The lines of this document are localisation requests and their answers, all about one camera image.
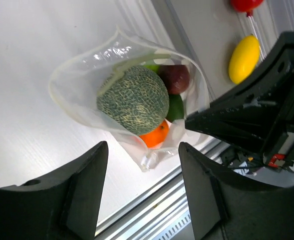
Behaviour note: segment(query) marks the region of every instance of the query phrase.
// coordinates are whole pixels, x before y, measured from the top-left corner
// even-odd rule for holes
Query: melon
[[[103,88],[112,76],[105,80]],[[132,66],[97,97],[97,108],[136,135],[156,129],[169,111],[169,95],[162,79],[143,66]]]

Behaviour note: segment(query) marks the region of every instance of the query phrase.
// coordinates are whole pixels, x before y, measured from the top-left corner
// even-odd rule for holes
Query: black metal bracket
[[[104,141],[22,186],[0,188],[0,239],[93,239],[107,161]]]
[[[294,32],[283,32],[244,82],[188,116],[185,127],[258,155],[266,165],[278,153],[294,161]]]

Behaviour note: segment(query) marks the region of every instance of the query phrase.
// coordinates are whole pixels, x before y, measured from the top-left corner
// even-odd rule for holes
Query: orange fruit
[[[169,125],[167,121],[164,120],[155,130],[139,137],[145,142],[148,148],[153,148],[165,140],[168,132]]]

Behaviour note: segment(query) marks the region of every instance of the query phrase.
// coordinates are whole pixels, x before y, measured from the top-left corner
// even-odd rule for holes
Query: lemon
[[[229,62],[229,77],[235,84],[244,81],[254,70],[259,60],[259,41],[254,36],[246,36],[237,45]]]

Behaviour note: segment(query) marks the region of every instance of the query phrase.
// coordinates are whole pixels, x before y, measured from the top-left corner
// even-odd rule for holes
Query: clear plastic bag
[[[169,133],[162,145],[148,148],[138,136],[97,109],[97,91],[111,75],[114,66],[150,54],[166,54],[170,57],[142,62],[141,65],[187,66],[190,84],[181,94],[185,117],[209,107],[206,81],[193,60],[119,28],[105,44],[60,65],[52,73],[49,83],[51,98],[57,105],[72,119],[85,126],[111,132],[142,171],[152,169],[161,160],[177,154],[180,142],[196,146],[207,138],[207,135],[186,130],[184,120],[181,119],[170,125]]]

